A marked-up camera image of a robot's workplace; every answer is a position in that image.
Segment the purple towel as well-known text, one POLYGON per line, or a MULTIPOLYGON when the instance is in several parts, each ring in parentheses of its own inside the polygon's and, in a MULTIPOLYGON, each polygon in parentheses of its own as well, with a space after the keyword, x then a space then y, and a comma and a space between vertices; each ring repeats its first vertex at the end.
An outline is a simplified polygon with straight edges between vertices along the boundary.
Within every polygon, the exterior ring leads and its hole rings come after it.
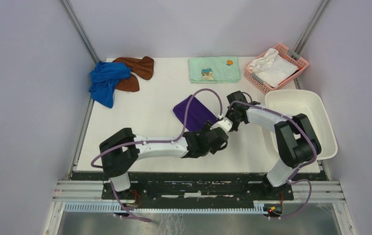
MULTIPOLYGON (((174 115, 182 124, 185 121, 186 106, 190 98, 191 95, 173 108, 174 115)), ((207 122, 214 124, 217 122, 217 118, 203 103, 194 97, 189 105, 186 129, 190 132, 200 131, 207 122)))

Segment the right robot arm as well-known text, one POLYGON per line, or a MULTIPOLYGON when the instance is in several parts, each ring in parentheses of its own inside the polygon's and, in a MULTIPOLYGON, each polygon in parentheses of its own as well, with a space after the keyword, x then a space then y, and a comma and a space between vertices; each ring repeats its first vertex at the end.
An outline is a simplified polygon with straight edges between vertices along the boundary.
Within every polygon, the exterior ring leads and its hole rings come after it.
POLYGON ((227 96, 229 102, 226 118, 232 122, 232 131, 240 123, 259 125, 275 134, 279 160, 264 176, 261 194, 273 200, 304 166, 316 161, 322 151, 321 144, 305 114, 283 115, 266 108, 256 101, 248 102, 244 93, 237 91, 227 96))

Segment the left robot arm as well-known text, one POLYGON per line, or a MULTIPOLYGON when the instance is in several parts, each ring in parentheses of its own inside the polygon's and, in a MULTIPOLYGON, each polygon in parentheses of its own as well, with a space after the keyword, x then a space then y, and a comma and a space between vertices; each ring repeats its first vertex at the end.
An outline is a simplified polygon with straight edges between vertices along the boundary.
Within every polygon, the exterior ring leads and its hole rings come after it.
POLYGON ((120 199, 131 196, 133 187, 128 170, 136 162, 147 158, 200 158, 215 154, 227 147, 232 123, 222 119, 213 125, 206 123, 195 132, 184 132, 180 138, 152 138, 136 135, 131 128, 123 128, 99 145, 101 167, 120 199))

